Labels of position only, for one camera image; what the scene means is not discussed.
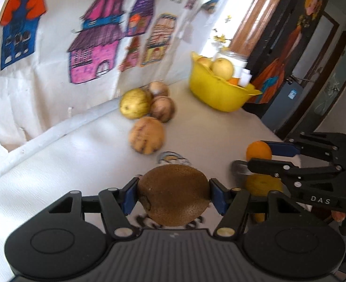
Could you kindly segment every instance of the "yellow pear in bowl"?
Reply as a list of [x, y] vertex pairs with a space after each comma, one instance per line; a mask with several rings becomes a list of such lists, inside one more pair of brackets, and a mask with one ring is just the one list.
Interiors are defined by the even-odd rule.
[[220, 76], [225, 80], [232, 78], [234, 66], [231, 61], [225, 58], [217, 58], [211, 65], [211, 70], [216, 76]]
[[210, 68], [212, 65], [212, 59], [208, 57], [200, 57], [198, 59], [198, 62], [200, 62], [202, 65], [204, 65], [207, 68]]

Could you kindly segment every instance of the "paper backdrop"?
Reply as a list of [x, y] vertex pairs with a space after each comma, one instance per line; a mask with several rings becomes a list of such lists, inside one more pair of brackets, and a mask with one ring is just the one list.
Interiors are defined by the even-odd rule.
[[176, 49], [204, 2], [4, 1], [0, 142], [8, 150], [131, 88], [164, 80], [179, 67]]

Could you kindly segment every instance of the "robotic hand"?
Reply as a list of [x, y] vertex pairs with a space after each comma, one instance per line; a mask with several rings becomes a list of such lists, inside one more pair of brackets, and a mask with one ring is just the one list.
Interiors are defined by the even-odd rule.
[[[291, 198], [277, 191], [253, 197], [210, 179], [211, 201], [223, 216], [212, 236], [206, 229], [132, 226], [125, 216], [138, 201], [139, 178], [98, 196], [71, 191], [8, 237], [4, 250], [14, 282], [337, 281], [332, 273], [345, 254], [341, 235], [296, 201], [346, 212], [346, 135], [300, 134], [268, 144], [275, 155], [302, 153], [333, 165], [249, 161], [251, 171], [281, 178]], [[101, 213], [106, 234], [85, 213]], [[245, 232], [249, 213], [267, 219]]]

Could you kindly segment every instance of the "orange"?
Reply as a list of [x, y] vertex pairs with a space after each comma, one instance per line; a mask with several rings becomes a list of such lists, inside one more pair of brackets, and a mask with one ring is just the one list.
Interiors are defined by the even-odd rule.
[[228, 83], [237, 86], [238, 85], [239, 78], [232, 77], [230, 80], [228, 80]]
[[267, 143], [262, 141], [252, 142], [247, 147], [247, 151], [246, 151], [246, 160], [250, 161], [251, 158], [271, 160], [272, 159], [271, 148], [268, 146]]

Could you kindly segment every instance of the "door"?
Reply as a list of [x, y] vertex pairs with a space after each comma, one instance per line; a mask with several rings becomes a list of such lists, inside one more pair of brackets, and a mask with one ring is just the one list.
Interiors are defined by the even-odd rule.
[[294, 132], [314, 132], [331, 110], [346, 86], [346, 43], [345, 48], [330, 74], [324, 88], [313, 101]]
[[330, 15], [324, 13], [305, 51], [293, 69], [289, 83], [284, 84], [275, 100], [262, 117], [262, 122], [276, 132], [298, 108], [302, 99], [318, 78], [318, 69], [339, 27]]
[[246, 111], [260, 118], [267, 112], [284, 87], [285, 78], [292, 74], [309, 44], [327, 2], [328, 0], [296, 0], [294, 5], [290, 6], [292, 8], [286, 9], [288, 16], [284, 21], [279, 22], [282, 26], [272, 31], [275, 36], [267, 39], [267, 45], [266, 39], [261, 37], [254, 51], [260, 50], [261, 46], [265, 49], [256, 62], [253, 61], [255, 58], [251, 53], [247, 67], [254, 76], [251, 83], [264, 94], [246, 103], [244, 105]]

